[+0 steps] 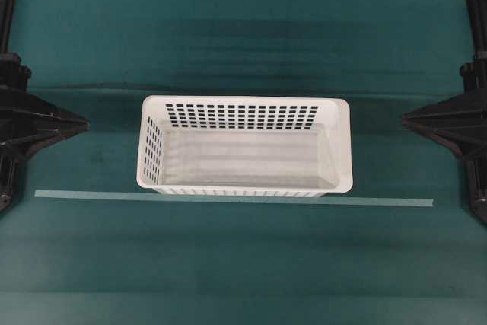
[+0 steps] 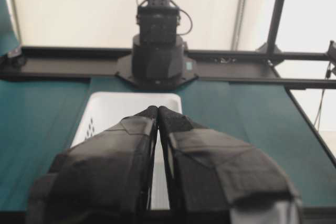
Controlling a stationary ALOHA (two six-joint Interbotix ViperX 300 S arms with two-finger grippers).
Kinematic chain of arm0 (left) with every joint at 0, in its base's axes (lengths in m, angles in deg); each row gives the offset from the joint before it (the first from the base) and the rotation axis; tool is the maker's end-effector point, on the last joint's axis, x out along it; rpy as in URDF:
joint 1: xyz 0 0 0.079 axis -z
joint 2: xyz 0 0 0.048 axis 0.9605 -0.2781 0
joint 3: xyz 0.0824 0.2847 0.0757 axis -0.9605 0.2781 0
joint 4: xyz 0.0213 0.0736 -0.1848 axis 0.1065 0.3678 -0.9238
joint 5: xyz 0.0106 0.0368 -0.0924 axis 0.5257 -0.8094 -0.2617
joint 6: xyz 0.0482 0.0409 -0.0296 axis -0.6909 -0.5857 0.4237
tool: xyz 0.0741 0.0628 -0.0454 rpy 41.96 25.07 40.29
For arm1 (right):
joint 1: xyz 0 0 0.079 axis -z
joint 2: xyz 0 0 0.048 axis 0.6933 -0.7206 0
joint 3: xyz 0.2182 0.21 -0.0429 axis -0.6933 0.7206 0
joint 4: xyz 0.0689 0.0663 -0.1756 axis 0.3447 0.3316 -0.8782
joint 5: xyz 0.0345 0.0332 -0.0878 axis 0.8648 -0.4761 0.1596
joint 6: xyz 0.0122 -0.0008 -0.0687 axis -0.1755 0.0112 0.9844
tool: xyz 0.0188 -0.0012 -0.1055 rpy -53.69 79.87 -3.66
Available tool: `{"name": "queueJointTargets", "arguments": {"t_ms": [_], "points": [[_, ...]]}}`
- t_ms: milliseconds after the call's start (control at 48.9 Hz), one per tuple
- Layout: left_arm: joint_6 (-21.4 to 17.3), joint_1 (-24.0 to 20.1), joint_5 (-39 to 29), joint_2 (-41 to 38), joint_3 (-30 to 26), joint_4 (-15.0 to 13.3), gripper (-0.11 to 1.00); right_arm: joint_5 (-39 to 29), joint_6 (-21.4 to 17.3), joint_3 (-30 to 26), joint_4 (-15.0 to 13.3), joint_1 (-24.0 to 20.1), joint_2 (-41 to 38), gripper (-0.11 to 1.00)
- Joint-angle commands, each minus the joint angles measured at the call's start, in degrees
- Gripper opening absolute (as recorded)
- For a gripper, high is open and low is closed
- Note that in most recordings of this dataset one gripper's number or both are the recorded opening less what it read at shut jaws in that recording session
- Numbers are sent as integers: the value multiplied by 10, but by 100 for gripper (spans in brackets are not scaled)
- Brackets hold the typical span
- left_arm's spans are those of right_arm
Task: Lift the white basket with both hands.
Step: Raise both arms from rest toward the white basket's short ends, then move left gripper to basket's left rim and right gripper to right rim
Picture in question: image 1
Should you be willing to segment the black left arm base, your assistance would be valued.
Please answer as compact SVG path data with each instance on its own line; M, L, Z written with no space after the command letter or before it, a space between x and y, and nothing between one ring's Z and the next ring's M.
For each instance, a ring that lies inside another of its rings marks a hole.
M1 155L1 213L4 213L13 202L17 177L18 162L7 155Z

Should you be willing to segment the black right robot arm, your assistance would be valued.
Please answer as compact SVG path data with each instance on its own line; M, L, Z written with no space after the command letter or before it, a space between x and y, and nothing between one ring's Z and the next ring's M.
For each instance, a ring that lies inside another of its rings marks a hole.
M407 129L447 148L486 173L486 61L460 67L464 92L402 116Z

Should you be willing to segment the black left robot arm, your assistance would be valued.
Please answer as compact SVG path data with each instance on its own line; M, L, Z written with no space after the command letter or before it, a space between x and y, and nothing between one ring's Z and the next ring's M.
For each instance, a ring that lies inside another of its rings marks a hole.
M31 70L15 53L1 54L1 169L86 132L89 122L27 92Z

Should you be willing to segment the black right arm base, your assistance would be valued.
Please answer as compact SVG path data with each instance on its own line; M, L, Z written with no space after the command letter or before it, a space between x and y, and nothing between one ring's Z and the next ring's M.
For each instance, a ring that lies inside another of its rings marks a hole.
M467 163L469 208L486 225L486 159L477 158Z

